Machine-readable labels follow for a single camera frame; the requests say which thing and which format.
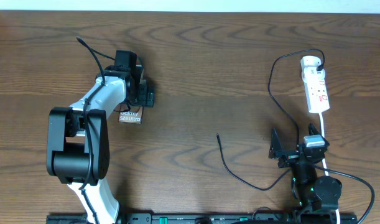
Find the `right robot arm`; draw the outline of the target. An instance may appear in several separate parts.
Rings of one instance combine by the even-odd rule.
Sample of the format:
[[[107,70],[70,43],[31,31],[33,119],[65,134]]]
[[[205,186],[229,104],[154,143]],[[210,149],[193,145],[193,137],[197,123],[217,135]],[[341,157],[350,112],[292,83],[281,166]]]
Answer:
[[[271,131],[269,158],[278,160],[279,168],[289,168],[292,173],[292,193],[299,200],[300,208],[293,212],[299,223],[341,223],[338,200],[341,182],[330,176],[317,174],[316,165],[325,159],[329,142],[313,124],[309,135],[294,150],[282,147],[277,131]]]

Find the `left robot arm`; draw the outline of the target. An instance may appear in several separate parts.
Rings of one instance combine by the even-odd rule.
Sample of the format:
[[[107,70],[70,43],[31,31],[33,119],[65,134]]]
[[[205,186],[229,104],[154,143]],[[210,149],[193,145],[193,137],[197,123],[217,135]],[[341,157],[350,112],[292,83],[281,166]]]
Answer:
[[[49,114],[46,168],[49,175],[74,191],[85,212],[48,215],[47,223],[124,223],[121,205],[109,186],[108,118],[120,104],[135,116],[135,107],[151,107],[154,92],[144,67],[112,65],[95,78],[77,102],[54,107]]]

